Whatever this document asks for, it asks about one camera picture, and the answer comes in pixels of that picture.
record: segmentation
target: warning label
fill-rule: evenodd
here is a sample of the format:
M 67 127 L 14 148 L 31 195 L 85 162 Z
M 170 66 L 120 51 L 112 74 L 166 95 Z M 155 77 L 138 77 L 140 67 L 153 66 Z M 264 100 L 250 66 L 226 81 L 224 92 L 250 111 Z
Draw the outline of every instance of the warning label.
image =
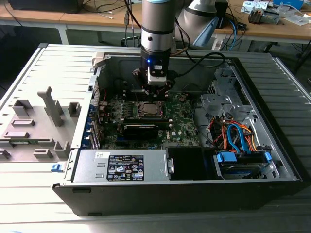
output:
M 143 181 L 143 155 L 110 155 L 107 170 L 108 181 Z

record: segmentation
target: gray slotted surface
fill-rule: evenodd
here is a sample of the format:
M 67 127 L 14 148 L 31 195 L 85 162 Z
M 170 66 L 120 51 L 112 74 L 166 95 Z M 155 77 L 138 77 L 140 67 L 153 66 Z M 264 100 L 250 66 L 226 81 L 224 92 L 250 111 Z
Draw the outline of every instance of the gray slotted surface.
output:
M 65 46 L 49 45 L 42 49 L 40 61 L 74 61 L 88 63 L 90 68 L 90 59 L 95 51 L 124 52 L 124 48 L 100 47 L 100 46 Z M 127 51 L 139 55 L 139 49 L 129 48 Z M 193 55 L 202 56 L 206 51 L 192 51 Z M 283 131 L 294 143 L 296 153 L 306 164 L 309 172 L 311 171 L 310 153 L 311 145 L 310 135 L 306 134 L 311 128 L 309 118 L 301 118 L 294 112 L 302 111 L 306 115 L 311 109 L 308 100 L 301 95 L 294 82 L 284 73 L 275 63 L 269 54 L 265 53 L 238 53 L 224 52 L 228 57 L 240 58 L 243 66 L 251 73 L 263 73 L 260 68 L 267 68 L 264 73 L 267 75 L 277 74 L 278 80 L 284 81 L 283 84 L 270 84 L 266 80 L 273 78 L 261 78 L 255 74 L 251 77 L 259 89 L 263 98 L 267 101 L 269 108 L 280 122 Z M 40 77 L 41 71 L 32 71 L 29 77 Z M 87 77 L 82 72 L 74 72 L 72 69 L 66 72 L 66 75 L 60 83 L 69 84 L 69 80 L 75 83 L 75 88 L 85 87 Z M 275 90 L 280 90 L 277 95 L 273 95 Z M 294 102 L 282 101 L 283 98 L 294 98 Z M 293 118 L 282 118 L 283 112 L 287 111 L 293 114 Z M 307 136 L 303 145 L 297 144 L 300 138 Z M 63 174 L 51 174 L 49 170 L 52 164 L 48 163 L 28 163 L 28 164 L 0 164 L 0 222 L 1 223 L 25 223 L 33 222 L 35 226 L 42 229 L 47 228 L 41 225 L 42 222 L 49 222 L 49 230 L 57 232 L 310 232 L 311 229 L 311 189 L 305 189 L 294 196 L 287 196 L 274 200 L 256 211 L 236 211 L 236 212 L 210 212 L 194 214 L 173 214 L 173 215 L 152 215 L 152 216 L 105 216 L 105 217 L 78 217 L 59 199 L 59 197 L 49 187 L 53 180 L 60 180 Z M 14 230 L 30 228 L 28 225 L 19 225 Z

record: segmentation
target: table leg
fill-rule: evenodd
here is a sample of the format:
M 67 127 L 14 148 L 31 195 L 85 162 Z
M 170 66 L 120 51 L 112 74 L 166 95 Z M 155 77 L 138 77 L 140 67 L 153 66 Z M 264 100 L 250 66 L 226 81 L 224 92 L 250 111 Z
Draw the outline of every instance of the table leg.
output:
M 223 40 L 227 37 L 226 34 L 216 34 L 215 36 L 215 40 L 212 46 L 212 50 L 215 51 L 219 51 L 222 44 L 223 44 Z
M 297 62 L 297 65 L 293 71 L 293 74 L 296 74 L 298 72 L 298 70 L 300 69 L 300 67 L 305 63 L 305 61 L 307 59 L 309 59 L 311 57 L 311 50 L 302 58 L 299 59 L 299 61 Z
M 60 39 L 62 40 L 62 44 L 68 45 L 69 42 L 68 42 L 67 33 L 66 33 L 66 29 L 67 29 L 66 25 L 58 24 L 56 28 L 58 29 Z

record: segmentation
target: black cable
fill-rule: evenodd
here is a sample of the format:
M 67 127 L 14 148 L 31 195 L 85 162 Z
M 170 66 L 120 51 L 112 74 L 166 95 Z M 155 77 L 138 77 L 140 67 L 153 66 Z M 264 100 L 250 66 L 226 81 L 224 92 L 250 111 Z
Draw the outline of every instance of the black cable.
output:
M 233 47 L 236 47 L 236 46 L 238 46 L 238 45 L 240 45 L 242 43 L 243 36 L 245 34 L 245 30 L 241 29 L 241 32 L 242 32 L 242 35 L 235 41 L 235 45 Z M 229 42 L 229 40 L 226 42 L 226 48 L 225 48 L 226 51 L 227 51 L 227 48 L 233 44 L 233 41 L 230 44 L 227 44 L 228 42 Z
M 21 23 L 14 17 L 14 15 L 12 15 L 12 13 L 8 10 L 8 8 L 6 7 L 6 1 L 3 1 L 3 5 L 6 9 L 6 11 L 13 17 L 13 19 L 22 27 L 23 25 L 21 25 Z
M 187 37 L 187 40 L 188 40 L 188 45 L 187 47 L 190 49 L 190 46 L 191 46 L 191 40 L 190 40 L 190 37 L 189 35 L 185 32 L 185 30 L 182 29 L 182 27 L 179 25 L 179 22 L 177 20 L 177 18 L 175 18 L 175 23 L 176 23 L 176 26 L 178 27 L 179 29 L 179 33 L 180 33 L 180 38 L 181 38 L 181 42 L 183 44 L 183 47 L 185 48 L 186 47 L 186 44 L 185 44 L 185 41 L 184 41 L 184 37 L 183 37 L 183 34 Z M 185 51 L 185 54 L 186 56 L 189 58 L 190 61 L 192 61 L 193 63 L 196 63 L 196 61 L 190 56 L 190 54 L 188 53 L 188 51 L 186 50 Z M 199 64 L 199 66 L 201 67 L 205 67 L 205 68 L 210 68 L 208 66 L 204 66 L 202 64 Z
M 0 88 L 2 88 L 5 91 L 8 91 L 8 89 L 4 88 L 3 86 L 0 86 Z
M 308 49 L 308 47 L 309 47 L 310 43 L 311 43 L 311 39 L 309 40 L 309 42 L 308 42 L 308 44 L 307 44 L 307 46 L 306 46 L 305 50 L 304 50 L 304 51 L 303 51 L 303 53 L 301 54 L 301 57 L 298 59 L 297 63 L 298 63 L 298 62 L 299 62 L 299 60 L 302 58 L 302 56 L 303 56 L 303 54 L 305 53 L 305 51 L 307 51 L 307 49 Z
M 231 14 L 229 14 L 229 13 L 227 13 L 227 12 L 226 12 L 226 14 L 231 15 L 234 24 L 237 25 L 237 24 L 239 23 L 239 22 L 238 22 L 238 19 L 233 15 L 232 10 L 231 10 L 231 8 L 230 8 L 229 6 L 228 6 L 228 9 L 229 9 L 229 11 L 231 12 Z
M 296 45 L 296 44 L 293 44 L 292 43 L 292 46 L 295 48 L 295 50 L 297 50 L 299 53 L 303 53 L 303 51 L 301 51 L 301 50 L 299 50 L 297 47 L 299 47 L 298 45 Z
M 111 5 L 114 5 L 114 4 L 116 4 L 118 1 L 119 1 L 119 0 L 116 0 L 114 3 L 99 5 L 99 6 L 96 7 L 95 9 L 98 11 L 99 8 L 104 7 L 104 6 L 111 6 Z
M 88 11 L 88 12 L 91 12 L 91 13 L 105 13 L 105 12 L 117 10 L 117 9 L 119 9 L 119 8 L 122 8 L 122 7 L 125 7 L 125 5 L 123 5 L 123 6 L 118 6 L 118 7 L 116 7 L 116 8 L 109 9 L 109 10 L 106 10 L 106 11 L 90 11 L 90 10 L 86 9 L 84 5 L 82 5 L 82 8 L 83 8 L 84 10 L 86 10 L 86 11 Z
M 188 87 L 188 86 L 195 86 L 196 88 L 198 88 L 198 90 L 200 90 L 201 92 L 203 92 L 203 90 L 197 85 L 197 84 L 195 84 L 195 83 L 189 83 L 189 84 L 187 84 L 187 85 L 185 85 L 184 87 L 183 87 L 183 89 L 182 89 L 182 91 L 181 92 L 185 92 L 185 89 L 186 89 L 186 87 Z
M 216 65 L 212 65 L 212 66 L 205 66 L 207 68 L 214 68 L 214 67 L 218 67 L 218 66 L 221 66 L 224 62 L 225 62 L 225 56 L 220 53 L 220 52 L 210 52 L 206 55 L 204 55 L 203 57 L 200 58 L 199 61 L 197 61 L 190 69 L 188 69 L 186 72 L 182 73 L 182 74 L 177 74 L 177 77 L 182 77 L 186 74 L 188 74 L 189 72 L 191 72 L 198 64 L 200 64 L 204 59 L 210 57 L 210 56 L 213 56 L 213 55 L 218 55 L 218 56 L 221 56 L 222 58 L 222 61 Z
M 130 9 L 132 11 L 132 0 L 130 0 Z M 133 26 L 133 17 L 131 17 L 131 20 L 132 20 L 133 47 L 135 47 L 135 34 L 134 34 L 134 26 Z
M 125 35 L 124 35 L 124 36 L 125 36 L 125 41 L 124 41 L 124 42 L 125 42 L 125 46 L 128 47 L 128 45 L 127 45 L 127 39 L 126 39 L 127 25 L 125 26 L 125 33 L 124 33 L 124 34 L 125 34 Z
M 235 18 L 233 14 L 232 14 L 232 15 L 229 14 L 229 13 L 226 13 L 226 14 L 232 16 L 233 21 L 234 21 L 234 20 L 237 21 L 237 18 Z M 226 47 L 226 50 L 227 50 L 227 48 L 228 48 L 228 46 L 229 46 L 229 45 L 228 45 L 228 42 L 230 41 L 231 37 L 233 36 L 233 33 L 234 33 L 234 28 L 232 28 L 232 33 L 231 33 L 230 37 L 229 37 L 228 40 L 224 43 L 223 47 L 219 49 L 219 51 L 222 51 L 225 47 Z
M 131 17 L 133 18 L 133 20 L 134 20 L 135 23 L 137 24 L 137 26 L 139 26 L 139 28 L 141 28 L 141 24 L 138 23 L 137 19 L 136 19 L 135 16 L 133 15 L 133 12 L 131 11 L 130 6 L 129 6 L 128 3 L 127 3 L 127 0 L 124 0 L 124 3 L 125 3 L 125 6 L 126 6 L 128 12 L 130 13 Z
M 139 35 L 138 41 L 137 41 L 137 44 L 136 44 L 136 47 L 140 47 L 140 46 L 141 46 L 141 34 Z
M 199 126 L 198 126 L 198 129 L 201 128 L 202 126 L 208 127 L 209 125 L 199 125 Z

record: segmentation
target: electronic device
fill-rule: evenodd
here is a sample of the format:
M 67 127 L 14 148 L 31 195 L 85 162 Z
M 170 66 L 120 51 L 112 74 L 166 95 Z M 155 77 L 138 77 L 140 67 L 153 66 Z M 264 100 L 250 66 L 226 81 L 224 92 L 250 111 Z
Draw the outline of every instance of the electronic device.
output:
M 252 12 L 248 16 L 248 22 L 253 24 L 271 23 L 278 24 L 280 20 L 279 13 L 270 9 L 257 9 L 253 7 Z
M 120 77 L 139 57 L 107 57 L 89 84 L 65 177 L 53 185 L 75 214 L 254 209 L 309 185 L 238 60 L 197 67 L 150 101 L 133 78 Z M 171 60 L 176 69 L 189 64 Z
M 135 49 L 96 53 L 82 106 L 62 108 L 50 86 L 30 95 L 38 106 L 14 100 L 0 157 L 67 160 L 52 189 L 79 216 L 257 209 L 309 186 L 250 78 L 253 67 L 222 53 L 200 66 L 171 56 L 174 17 L 165 13 L 174 15 L 175 2 L 143 0 L 142 7 L 140 56 Z M 216 13 L 211 2 L 188 8 Z
M 8 0 L 14 10 L 59 11 L 77 13 L 84 0 Z

